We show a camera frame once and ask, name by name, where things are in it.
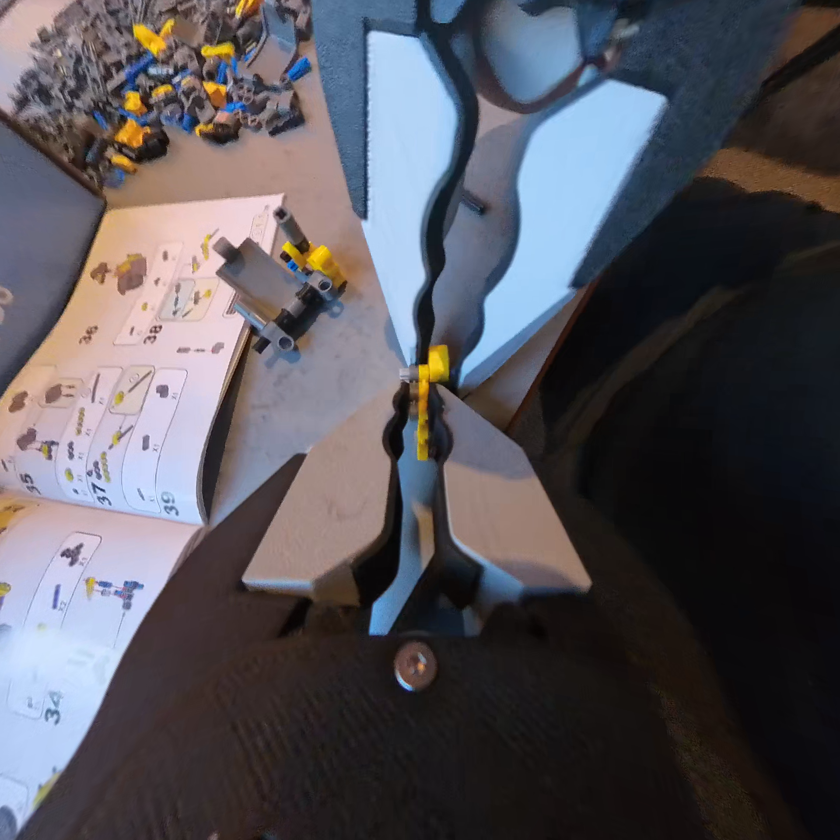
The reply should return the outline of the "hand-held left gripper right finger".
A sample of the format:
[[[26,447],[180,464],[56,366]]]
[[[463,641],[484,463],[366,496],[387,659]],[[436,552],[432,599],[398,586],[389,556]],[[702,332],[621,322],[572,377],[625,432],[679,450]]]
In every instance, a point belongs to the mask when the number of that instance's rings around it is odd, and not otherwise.
[[[586,594],[592,578],[522,448],[441,388],[436,530],[455,603]]]

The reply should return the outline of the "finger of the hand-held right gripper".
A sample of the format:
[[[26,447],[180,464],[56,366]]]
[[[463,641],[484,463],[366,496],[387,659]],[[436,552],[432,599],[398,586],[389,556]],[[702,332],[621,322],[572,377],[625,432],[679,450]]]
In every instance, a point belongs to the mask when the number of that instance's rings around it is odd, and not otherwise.
[[[662,93],[603,80],[528,134],[516,177],[517,240],[484,300],[460,389],[476,389],[572,299],[578,270],[668,106]]]
[[[363,232],[404,361],[419,361],[418,309],[461,143],[462,97],[426,35],[366,36],[367,204]]]

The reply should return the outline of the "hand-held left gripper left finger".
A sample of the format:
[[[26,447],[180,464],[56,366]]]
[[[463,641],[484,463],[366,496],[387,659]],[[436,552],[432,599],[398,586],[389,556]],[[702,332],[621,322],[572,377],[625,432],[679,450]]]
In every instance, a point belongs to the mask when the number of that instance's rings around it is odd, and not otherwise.
[[[244,575],[253,592],[371,606],[398,567],[407,389],[387,387],[305,455]]]

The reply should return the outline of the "yellow five-hole beam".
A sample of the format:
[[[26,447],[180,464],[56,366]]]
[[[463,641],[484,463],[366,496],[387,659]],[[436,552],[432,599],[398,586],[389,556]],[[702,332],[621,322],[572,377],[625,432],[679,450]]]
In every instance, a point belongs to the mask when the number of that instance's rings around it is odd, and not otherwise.
[[[433,383],[420,379],[410,387],[410,416],[415,425],[416,457],[426,461],[429,457],[430,434],[432,432],[431,395]]]

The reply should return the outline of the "pile of small building bricks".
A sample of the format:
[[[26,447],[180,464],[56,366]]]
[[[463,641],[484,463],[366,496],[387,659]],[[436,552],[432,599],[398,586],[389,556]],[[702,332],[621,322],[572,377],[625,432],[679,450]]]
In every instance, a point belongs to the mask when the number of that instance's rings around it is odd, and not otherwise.
[[[40,27],[10,111],[97,187],[167,155],[170,132],[225,145],[305,121],[308,1],[68,2]]]

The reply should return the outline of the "grey and yellow brick subassembly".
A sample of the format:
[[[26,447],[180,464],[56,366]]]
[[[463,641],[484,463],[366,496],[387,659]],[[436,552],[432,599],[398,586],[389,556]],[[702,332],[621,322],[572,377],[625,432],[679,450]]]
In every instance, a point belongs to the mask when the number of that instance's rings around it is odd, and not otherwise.
[[[280,196],[272,216],[286,237],[279,260],[252,238],[246,238],[239,246],[220,238],[213,249],[223,259],[216,273],[234,292],[234,311],[255,335],[253,350],[259,354],[272,350],[287,355],[298,350],[297,337],[316,310],[340,313],[347,279],[329,248],[314,246],[304,234],[285,195]],[[288,302],[273,311],[259,293],[286,278],[294,279],[297,288]]]

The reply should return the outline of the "person's black top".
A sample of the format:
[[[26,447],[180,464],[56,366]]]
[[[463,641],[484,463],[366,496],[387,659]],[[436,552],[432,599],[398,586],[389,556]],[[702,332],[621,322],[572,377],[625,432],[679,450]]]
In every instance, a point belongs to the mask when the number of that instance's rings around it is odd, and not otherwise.
[[[700,178],[601,275],[514,433],[703,838],[838,838],[838,230]]]

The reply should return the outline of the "white instruction booklet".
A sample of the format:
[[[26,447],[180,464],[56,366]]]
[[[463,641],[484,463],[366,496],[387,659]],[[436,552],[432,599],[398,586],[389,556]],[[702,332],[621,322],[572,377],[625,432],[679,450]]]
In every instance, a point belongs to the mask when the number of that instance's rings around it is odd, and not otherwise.
[[[56,326],[2,396],[1,819],[79,749],[203,536],[203,465],[245,347],[221,237],[270,254],[282,194],[106,213]]]

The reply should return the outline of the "grey-blue cardboard box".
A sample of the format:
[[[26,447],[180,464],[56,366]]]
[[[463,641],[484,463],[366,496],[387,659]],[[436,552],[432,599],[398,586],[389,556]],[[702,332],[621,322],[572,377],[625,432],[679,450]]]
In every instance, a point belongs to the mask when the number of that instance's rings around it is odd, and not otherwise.
[[[2,392],[58,322],[105,208],[85,176],[2,113]]]

